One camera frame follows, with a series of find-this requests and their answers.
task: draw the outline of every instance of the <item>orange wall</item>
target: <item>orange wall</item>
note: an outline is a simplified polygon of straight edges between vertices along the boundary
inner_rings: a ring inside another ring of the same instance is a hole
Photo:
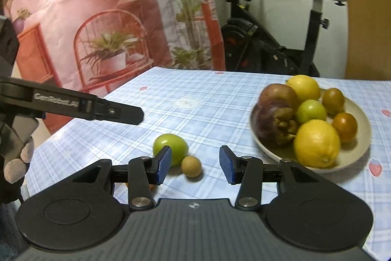
[[[391,80],[391,0],[348,0],[347,79]]]

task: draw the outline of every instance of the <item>yellow citrus fruit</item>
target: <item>yellow citrus fruit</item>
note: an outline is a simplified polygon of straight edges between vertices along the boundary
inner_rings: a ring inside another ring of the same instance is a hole
[[[307,75],[295,75],[287,80],[287,85],[295,90],[302,102],[320,98],[319,85],[313,78]]]
[[[202,172],[200,160],[194,156],[186,156],[181,162],[181,170],[187,177],[197,177]]]
[[[299,127],[293,149],[300,164],[326,168],[339,154],[341,141],[333,126],[322,120],[310,120]]]

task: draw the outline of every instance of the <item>green fruit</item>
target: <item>green fruit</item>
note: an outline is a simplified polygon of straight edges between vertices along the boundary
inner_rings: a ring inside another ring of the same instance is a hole
[[[175,134],[163,134],[153,142],[153,156],[156,156],[165,145],[171,147],[173,152],[171,167],[179,165],[181,161],[187,156],[189,151],[189,147],[186,141],[180,136]]]
[[[300,104],[296,112],[296,120],[302,125],[309,120],[323,120],[327,118],[325,107],[316,100],[307,100]]]

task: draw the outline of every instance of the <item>tablecloth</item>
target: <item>tablecloth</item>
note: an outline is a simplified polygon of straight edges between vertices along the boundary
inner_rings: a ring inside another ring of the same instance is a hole
[[[114,165],[150,156],[159,135],[183,137],[191,155],[200,159],[203,176],[190,180],[177,170],[166,177],[158,198],[229,198],[240,185],[227,183],[218,149],[228,145],[238,156],[252,155],[273,163],[255,144],[248,119],[260,91],[283,83],[281,75],[152,68],[111,92],[106,99],[140,106],[145,120],[138,126],[74,119],[36,149],[27,174],[31,195],[99,160]],[[391,257],[391,82],[319,79],[323,88],[339,88],[355,101],[372,125],[372,143],[355,164],[325,176],[362,198],[372,209],[374,225],[365,249],[378,260]],[[265,184],[262,203],[276,196]],[[127,202],[127,188],[116,185],[115,197]]]

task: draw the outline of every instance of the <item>white plate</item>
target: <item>white plate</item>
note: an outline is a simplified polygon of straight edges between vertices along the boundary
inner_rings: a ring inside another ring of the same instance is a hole
[[[293,144],[292,142],[289,143],[287,146],[281,146],[281,147],[270,147],[263,145],[257,135],[255,134],[252,124],[251,124],[251,118],[253,116],[254,108],[251,111],[250,115],[250,129],[251,133],[253,135],[253,138],[255,139],[258,146],[272,159],[275,161],[280,161],[281,159],[293,159],[297,161],[296,155],[293,151]],[[368,117],[365,115],[363,110],[352,100],[345,97],[345,112],[352,114],[356,120],[357,120],[357,135],[355,139],[347,144],[341,144],[341,149],[339,151],[338,158],[328,168],[313,168],[313,167],[307,167],[310,170],[317,172],[319,174],[322,173],[328,173],[328,172],[335,172],[337,170],[344,169],[348,167],[349,165],[357,162],[368,150],[369,146],[371,145],[371,138],[372,138],[372,129],[371,124],[368,120]],[[332,118],[328,118],[327,122],[332,123]]]

